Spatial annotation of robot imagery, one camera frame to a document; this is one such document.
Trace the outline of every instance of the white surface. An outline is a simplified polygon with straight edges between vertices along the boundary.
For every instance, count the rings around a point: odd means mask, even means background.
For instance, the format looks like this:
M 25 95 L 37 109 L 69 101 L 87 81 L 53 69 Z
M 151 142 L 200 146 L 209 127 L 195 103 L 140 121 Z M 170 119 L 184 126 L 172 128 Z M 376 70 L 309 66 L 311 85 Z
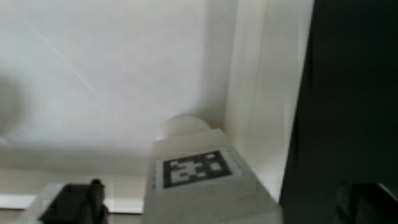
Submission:
M 9 224 L 21 214 L 21 211 L 0 210 L 0 223 Z
M 154 163 L 227 148 L 241 175 L 154 190 Z M 220 129 L 172 137 L 152 146 L 145 185 L 144 224 L 282 223 L 280 207 L 227 143 Z
M 224 130 L 279 200 L 312 0 L 241 0 Z
M 0 208 L 26 209 L 48 184 L 88 183 L 96 178 L 110 212 L 142 213 L 144 176 L 9 169 L 0 170 Z
M 186 135 L 211 130 L 208 123 L 193 116 L 181 115 L 174 117 L 161 125 L 156 141 L 170 136 Z
M 5 168 L 140 177 L 163 122 L 220 126 L 234 13 L 236 0 L 0 0 Z

